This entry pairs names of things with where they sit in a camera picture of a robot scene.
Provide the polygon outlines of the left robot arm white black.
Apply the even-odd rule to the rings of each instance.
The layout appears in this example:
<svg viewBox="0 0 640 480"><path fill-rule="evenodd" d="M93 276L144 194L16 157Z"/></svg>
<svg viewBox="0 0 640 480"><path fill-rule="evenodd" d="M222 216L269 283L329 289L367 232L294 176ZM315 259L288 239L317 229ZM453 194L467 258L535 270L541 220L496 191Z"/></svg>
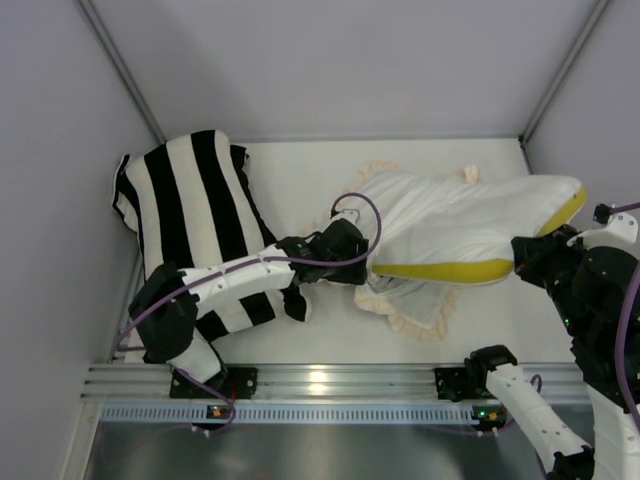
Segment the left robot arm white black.
<svg viewBox="0 0 640 480"><path fill-rule="evenodd" d="M226 379L227 368L198 332L199 320L246 297L302 283L362 285L380 237L376 233L366 238L353 220L338 215L308 239L286 237L216 267L157 267L129 306L145 360L168 364L194 382L217 387Z"/></svg>

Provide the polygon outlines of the grey pillowcase with cream ruffle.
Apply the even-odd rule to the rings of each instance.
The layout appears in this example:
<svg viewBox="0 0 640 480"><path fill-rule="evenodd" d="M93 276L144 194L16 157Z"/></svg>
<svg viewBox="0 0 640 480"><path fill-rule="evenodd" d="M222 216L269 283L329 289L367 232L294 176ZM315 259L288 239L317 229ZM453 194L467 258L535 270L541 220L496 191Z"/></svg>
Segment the grey pillowcase with cream ruffle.
<svg viewBox="0 0 640 480"><path fill-rule="evenodd" d="M453 174L424 176L403 171L389 161L362 167L344 188L370 198L382 218L382 237L368 266L432 266L445 263L437 229L450 203L480 180L479 168L465 166ZM362 311L385 318L392 331L421 342L437 342L447 334L447 320L455 311L460 289L450 281L394 278L371 271L354 290Z"/></svg>

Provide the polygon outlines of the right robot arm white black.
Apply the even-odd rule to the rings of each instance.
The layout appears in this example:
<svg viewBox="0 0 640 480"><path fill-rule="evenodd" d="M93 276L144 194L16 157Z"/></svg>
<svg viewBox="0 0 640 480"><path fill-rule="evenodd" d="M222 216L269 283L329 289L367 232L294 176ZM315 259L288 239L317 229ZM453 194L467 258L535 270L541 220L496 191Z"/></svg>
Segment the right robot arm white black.
<svg viewBox="0 0 640 480"><path fill-rule="evenodd" d="M511 241L514 272L543 289L567 334L591 402L588 444L524 377L503 345L472 352L465 369L477 389L506 407L548 479L639 476L639 261L614 246L589 246L563 225Z"/></svg>

